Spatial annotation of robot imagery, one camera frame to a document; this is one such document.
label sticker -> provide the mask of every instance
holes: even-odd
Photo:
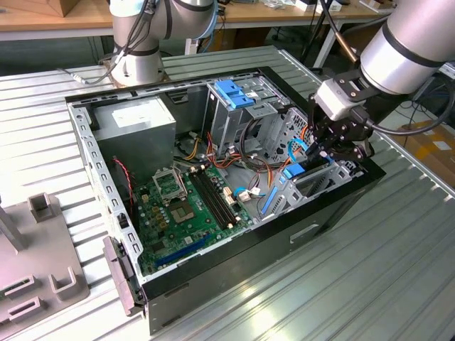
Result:
[[[433,141],[433,143],[436,145],[436,147],[438,147],[442,151],[450,151],[451,150],[450,146],[448,144],[446,144],[444,141]]]
[[[134,107],[114,110],[112,117],[119,128],[145,122],[150,122],[153,126],[162,126],[171,123],[170,116],[159,104],[157,99]]]

workbench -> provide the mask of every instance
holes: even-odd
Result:
[[[307,97],[319,79],[272,47],[164,58],[172,80],[270,66]],[[99,77],[100,66],[73,70]],[[64,96],[86,87],[58,72],[0,78],[3,205],[46,191],[60,201],[90,295],[12,340],[150,340],[125,316],[102,254],[107,231]],[[375,134],[387,175],[336,228],[215,298],[154,340],[450,340],[455,334],[455,193]]]
[[[363,23],[379,16],[359,4],[358,0],[352,0],[351,5],[343,6],[341,11],[332,13],[338,29],[345,23]],[[313,11],[302,11],[295,6],[274,10],[261,2],[256,4],[229,3],[226,6],[225,28],[306,26],[311,23],[312,17]],[[319,14],[316,14],[314,23],[318,21],[318,18]],[[222,24],[222,20],[218,18],[215,29],[221,28]],[[0,41],[110,36],[112,34],[112,16],[106,0],[81,0],[65,18],[18,9],[7,9],[6,13],[0,13]],[[335,36],[330,32],[316,59],[315,67],[323,65],[334,42]],[[185,51],[186,54],[196,53],[195,44],[192,44],[191,39],[187,39]]]

slotted metal surface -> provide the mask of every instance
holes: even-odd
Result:
[[[271,66],[304,97],[318,80],[287,53],[254,48],[164,61],[172,79]],[[84,77],[101,67],[77,69]],[[55,193],[90,285],[88,299],[13,340],[149,340],[127,318],[63,97],[84,87],[61,72],[0,78],[0,194],[5,206]],[[450,340],[455,334],[455,201],[379,136],[387,175],[329,233],[181,318],[156,340]]]

motherboard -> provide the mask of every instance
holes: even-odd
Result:
[[[177,196],[170,198],[170,193]],[[229,193],[213,166],[187,173],[172,169],[139,186],[134,195],[139,198],[138,234],[144,246],[142,273],[149,275],[247,229],[252,220]]]

gray holder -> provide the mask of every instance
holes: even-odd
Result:
[[[58,199],[0,207],[0,340],[81,301],[89,288]]]

